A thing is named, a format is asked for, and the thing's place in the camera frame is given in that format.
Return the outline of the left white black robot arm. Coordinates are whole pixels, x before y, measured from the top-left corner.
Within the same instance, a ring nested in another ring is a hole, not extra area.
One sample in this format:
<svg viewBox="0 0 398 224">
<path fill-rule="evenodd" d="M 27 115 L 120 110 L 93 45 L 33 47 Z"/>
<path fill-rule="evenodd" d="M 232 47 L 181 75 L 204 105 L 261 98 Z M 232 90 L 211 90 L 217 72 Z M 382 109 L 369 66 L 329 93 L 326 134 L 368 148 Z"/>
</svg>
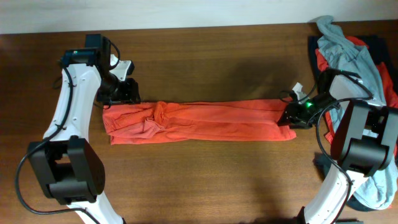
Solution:
<svg viewBox="0 0 398 224">
<path fill-rule="evenodd" d="M 84 223 L 124 223 L 105 192 L 105 169 L 89 144 L 89 125 L 95 102 L 106 109 L 139 104 L 134 64 L 113 55 L 116 45 L 101 34 L 88 34 L 82 49 L 67 50 L 60 59 L 62 86 L 55 114 L 43 140 L 31 142 L 23 161 L 29 161 L 47 198 L 61 210 L 75 212 Z"/>
</svg>

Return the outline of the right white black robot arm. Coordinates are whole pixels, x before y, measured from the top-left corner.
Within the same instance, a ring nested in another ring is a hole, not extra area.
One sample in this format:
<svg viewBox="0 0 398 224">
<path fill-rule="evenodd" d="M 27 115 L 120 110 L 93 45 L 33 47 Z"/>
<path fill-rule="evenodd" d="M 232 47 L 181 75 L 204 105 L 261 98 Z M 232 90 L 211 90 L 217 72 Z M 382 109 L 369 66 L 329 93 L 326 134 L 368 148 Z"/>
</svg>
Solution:
<svg viewBox="0 0 398 224">
<path fill-rule="evenodd" d="M 320 191 L 294 218 L 296 223 L 339 223 L 347 201 L 377 171 L 393 160 L 397 141 L 397 109 L 377 100 L 356 73 L 328 68 L 319 74 L 311 97 L 297 83 L 289 90 L 279 126 L 320 127 L 325 112 L 344 109 L 331 143 L 322 154 L 331 167 Z"/>
</svg>

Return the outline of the orange red printed t-shirt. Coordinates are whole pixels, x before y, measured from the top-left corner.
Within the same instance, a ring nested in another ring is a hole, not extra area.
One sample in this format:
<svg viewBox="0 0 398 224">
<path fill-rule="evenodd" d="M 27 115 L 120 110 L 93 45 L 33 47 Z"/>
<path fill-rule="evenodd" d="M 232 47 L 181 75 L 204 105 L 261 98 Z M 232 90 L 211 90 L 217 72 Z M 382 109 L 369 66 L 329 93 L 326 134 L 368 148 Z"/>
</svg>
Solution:
<svg viewBox="0 0 398 224">
<path fill-rule="evenodd" d="M 296 137 L 277 122 L 285 109 L 279 100 L 141 103 L 103 111 L 111 144 L 186 141 L 289 141 Z"/>
</svg>

